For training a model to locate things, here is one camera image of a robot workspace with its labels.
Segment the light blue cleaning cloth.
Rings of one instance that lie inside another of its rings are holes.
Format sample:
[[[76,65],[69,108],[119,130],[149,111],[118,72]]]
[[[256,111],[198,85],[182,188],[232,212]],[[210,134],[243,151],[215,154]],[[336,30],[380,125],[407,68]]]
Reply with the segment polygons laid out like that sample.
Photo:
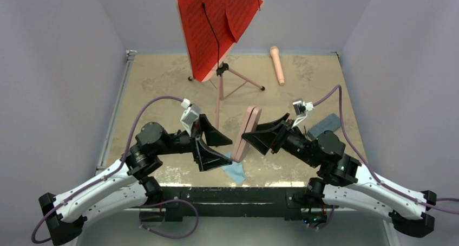
[[[237,185],[241,185],[246,180],[243,163],[233,161],[231,165],[222,166],[221,168]]]

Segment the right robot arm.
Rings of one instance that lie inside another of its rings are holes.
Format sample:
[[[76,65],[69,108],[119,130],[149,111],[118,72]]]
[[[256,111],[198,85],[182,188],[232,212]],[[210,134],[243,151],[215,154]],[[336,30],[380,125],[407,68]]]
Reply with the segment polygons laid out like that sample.
[[[435,193],[411,191],[372,174],[365,164],[345,153],[346,145],[332,131],[310,140],[288,116],[260,124],[241,137],[263,155],[283,149],[318,169],[306,189],[291,196],[294,202],[309,208],[343,206],[372,213],[392,223],[398,232],[415,238],[433,232],[435,218],[428,211],[436,203]]]

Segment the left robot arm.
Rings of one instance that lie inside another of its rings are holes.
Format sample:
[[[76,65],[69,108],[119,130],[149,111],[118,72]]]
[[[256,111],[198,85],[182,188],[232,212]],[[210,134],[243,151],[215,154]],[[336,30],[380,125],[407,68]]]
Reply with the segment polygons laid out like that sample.
[[[53,245],[79,237],[85,226],[121,210],[162,202],[162,190],[152,173],[162,166],[161,155],[190,153],[199,171],[230,165],[231,159],[215,150],[232,143],[208,121],[206,115],[187,116],[186,129],[168,133],[157,122],[142,126],[135,143],[120,159],[83,184],[60,194],[39,198]]]

